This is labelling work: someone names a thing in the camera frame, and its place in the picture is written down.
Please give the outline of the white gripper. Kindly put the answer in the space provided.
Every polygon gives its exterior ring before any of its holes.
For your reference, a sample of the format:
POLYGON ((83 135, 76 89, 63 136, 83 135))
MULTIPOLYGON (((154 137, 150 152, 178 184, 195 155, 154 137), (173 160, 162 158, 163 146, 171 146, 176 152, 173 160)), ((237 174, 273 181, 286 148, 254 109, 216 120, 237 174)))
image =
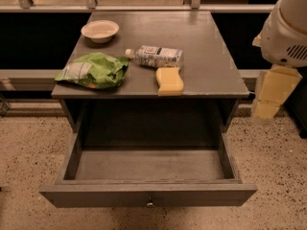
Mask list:
POLYGON ((253 46, 260 48, 262 57, 273 64, 256 81, 251 109, 256 120, 270 120, 276 115, 302 79, 296 68, 307 66, 307 34, 284 18, 281 4, 282 0, 276 3, 252 41, 253 46))

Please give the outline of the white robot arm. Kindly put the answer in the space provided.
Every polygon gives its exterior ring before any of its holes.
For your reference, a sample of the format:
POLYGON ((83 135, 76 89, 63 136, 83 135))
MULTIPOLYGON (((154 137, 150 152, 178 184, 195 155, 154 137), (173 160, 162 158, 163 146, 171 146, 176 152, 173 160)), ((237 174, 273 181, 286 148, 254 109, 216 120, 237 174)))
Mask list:
POLYGON ((307 0, 278 0, 252 41, 272 68, 256 82, 252 116, 267 121, 287 101, 307 65, 307 0))

